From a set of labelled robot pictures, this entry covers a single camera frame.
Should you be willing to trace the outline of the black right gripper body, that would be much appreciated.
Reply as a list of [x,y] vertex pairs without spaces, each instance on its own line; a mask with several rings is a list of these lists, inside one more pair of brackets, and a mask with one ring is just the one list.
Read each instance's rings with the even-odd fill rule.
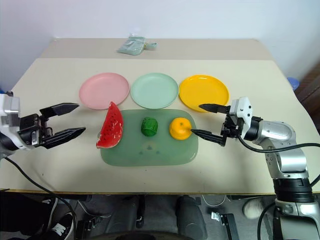
[[242,117],[236,115],[230,115],[229,112],[223,112],[225,114],[225,121],[222,124],[220,135],[223,138],[237,138],[238,135],[242,135],[244,123]]

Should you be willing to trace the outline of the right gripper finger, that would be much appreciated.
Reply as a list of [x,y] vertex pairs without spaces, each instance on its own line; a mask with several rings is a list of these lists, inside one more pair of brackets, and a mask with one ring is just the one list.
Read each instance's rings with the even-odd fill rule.
[[212,134],[210,131],[201,129],[191,129],[191,132],[206,141],[217,143],[222,147],[224,147],[226,144],[227,138],[225,136],[215,135]]
[[230,105],[225,106],[225,105],[213,104],[213,103],[200,104],[198,107],[207,111],[207,112],[222,113],[222,114],[228,114],[230,112],[230,108],[231,108]]

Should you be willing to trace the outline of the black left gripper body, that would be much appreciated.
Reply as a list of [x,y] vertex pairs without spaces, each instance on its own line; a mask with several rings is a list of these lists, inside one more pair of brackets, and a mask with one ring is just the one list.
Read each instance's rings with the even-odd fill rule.
[[18,134],[24,143],[32,147],[53,148],[55,144],[50,141],[53,130],[47,126],[49,118],[54,113],[31,114],[20,118]]

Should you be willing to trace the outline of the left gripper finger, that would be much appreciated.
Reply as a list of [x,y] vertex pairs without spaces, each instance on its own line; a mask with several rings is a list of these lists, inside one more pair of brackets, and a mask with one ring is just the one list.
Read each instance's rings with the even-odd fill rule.
[[54,117],[68,114],[78,108],[80,105],[77,103],[60,103],[53,106],[40,109],[43,117]]
[[57,147],[59,145],[65,144],[77,138],[85,130],[86,130],[86,127],[76,127],[76,128],[68,128],[68,129],[62,130],[60,132],[55,133],[52,136],[45,137],[42,140],[42,143],[40,144],[40,146],[46,149]]

